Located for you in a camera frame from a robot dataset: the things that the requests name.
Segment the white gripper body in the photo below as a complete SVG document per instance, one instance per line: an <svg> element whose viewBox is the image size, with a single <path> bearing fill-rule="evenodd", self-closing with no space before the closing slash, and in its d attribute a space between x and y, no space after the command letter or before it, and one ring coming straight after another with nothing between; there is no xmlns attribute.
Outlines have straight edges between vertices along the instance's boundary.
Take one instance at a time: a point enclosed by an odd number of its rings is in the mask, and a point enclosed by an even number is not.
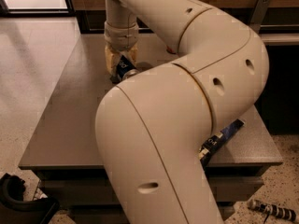
<svg viewBox="0 0 299 224"><path fill-rule="evenodd" d="M106 42L114 49L118 51L124 51L131 49L138 40L138 25L128 28L117 28L105 22L104 37Z"/></svg>

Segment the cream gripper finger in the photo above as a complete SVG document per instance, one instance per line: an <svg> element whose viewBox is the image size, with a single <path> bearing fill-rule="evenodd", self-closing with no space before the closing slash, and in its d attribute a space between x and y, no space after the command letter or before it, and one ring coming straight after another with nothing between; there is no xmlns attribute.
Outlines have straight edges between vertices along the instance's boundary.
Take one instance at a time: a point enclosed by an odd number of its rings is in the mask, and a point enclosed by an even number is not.
<svg viewBox="0 0 299 224"><path fill-rule="evenodd" d="M127 58L133 65L136 65L137 52L137 44L134 44L130 49L127 50Z"/></svg>
<svg viewBox="0 0 299 224"><path fill-rule="evenodd" d="M105 46L107 71L115 77L117 75L117 65L121 60L121 53L113 49L109 44Z"/></svg>

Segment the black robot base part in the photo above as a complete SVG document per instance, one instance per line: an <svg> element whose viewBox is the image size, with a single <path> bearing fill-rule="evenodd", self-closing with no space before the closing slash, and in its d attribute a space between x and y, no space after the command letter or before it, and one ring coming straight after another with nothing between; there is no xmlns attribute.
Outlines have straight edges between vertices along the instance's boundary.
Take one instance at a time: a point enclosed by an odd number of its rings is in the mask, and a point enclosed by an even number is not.
<svg viewBox="0 0 299 224"><path fill-rule="evenodd" d="M50 197L25 201L24 181L5 173L0 178L0 224L48 224L59 210L59 202Z"/></svg>

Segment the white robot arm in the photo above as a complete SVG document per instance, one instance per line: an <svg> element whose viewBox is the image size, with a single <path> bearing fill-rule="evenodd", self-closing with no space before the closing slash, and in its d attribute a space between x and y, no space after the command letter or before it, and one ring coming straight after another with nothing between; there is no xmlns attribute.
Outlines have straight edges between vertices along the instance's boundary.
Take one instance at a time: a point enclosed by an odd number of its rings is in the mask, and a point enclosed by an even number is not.
<svg viewBox="0 0 299 224"><path fill-rule="evenodd" d="M198 149L263 91L269 60L243 22L198 0L112 0L178 58L102 99L95 135L130 224L222 224Z"/></svg>

